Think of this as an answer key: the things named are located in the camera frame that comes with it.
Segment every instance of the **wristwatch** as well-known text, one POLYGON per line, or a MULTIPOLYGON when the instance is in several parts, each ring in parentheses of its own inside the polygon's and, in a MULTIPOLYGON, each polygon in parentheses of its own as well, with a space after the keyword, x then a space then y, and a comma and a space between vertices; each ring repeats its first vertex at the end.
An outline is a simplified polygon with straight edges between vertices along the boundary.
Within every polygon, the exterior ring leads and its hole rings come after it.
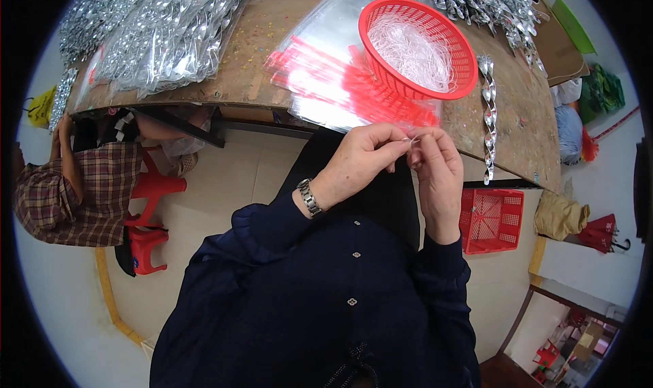
POLYGON ((308 213, 310 213, 311 216, 314 216, 316 214, 321 213, 322 210, 320 209, 320 206, 315 201, 315 197, 311 192, 311 188, 308 186, 308 182, 310 180, 311 179, 302 180, 299 184, 297 184, 297 188, 299 189, 299 194, 302 196, 302 199, 304 200, 304 205, 306 205, 306 208, 308 208, 308 213))

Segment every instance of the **white thread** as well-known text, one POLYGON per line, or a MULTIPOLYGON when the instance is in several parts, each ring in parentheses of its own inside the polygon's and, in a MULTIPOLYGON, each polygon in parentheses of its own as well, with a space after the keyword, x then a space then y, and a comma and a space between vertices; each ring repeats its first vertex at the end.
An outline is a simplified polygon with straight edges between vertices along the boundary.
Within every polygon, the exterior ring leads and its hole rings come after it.
POLYGON ((423 29, 421 24, 389 13, 374 21, 368 37, 388 65, 411 82, 441 93, 456 90, 449 44, 423 29))

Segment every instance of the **red plastic crate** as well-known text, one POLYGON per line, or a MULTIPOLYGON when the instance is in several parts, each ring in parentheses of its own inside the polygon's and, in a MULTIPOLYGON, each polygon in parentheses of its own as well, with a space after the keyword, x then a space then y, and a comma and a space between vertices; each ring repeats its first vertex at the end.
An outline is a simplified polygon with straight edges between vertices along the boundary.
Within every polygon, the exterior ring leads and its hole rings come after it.
POLYGON ((524 193, 516 189, 463 189, 462 250, 468 255, 517 249, 524 193))

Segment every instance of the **yellow plastic bag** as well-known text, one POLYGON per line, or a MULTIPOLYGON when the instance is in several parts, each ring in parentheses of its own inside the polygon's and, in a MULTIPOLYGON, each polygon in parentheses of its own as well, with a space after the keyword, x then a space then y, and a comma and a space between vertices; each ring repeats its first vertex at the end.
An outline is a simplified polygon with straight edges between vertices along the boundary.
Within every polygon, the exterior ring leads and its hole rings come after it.
POLYGON ((45 92, 43 95, 33 98, 26 109, 28 119, 33 126, 37 128, 48 127, 50 124, 50 115, 52 114, 52 105, 54 104, 54 93, 57 91, 57 85, 45 92))

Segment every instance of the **tan bag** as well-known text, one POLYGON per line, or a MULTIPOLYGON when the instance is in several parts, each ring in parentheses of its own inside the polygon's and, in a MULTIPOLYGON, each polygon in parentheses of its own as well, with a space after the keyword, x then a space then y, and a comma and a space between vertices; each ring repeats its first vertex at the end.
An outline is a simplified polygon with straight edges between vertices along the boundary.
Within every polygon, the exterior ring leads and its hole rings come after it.
POLYGON ((539 199, 533 226, 535 232, 555 240, 564 240, 569 234, 580 233, 587 226, 590 206, 557 196, 544 190, 539 199))

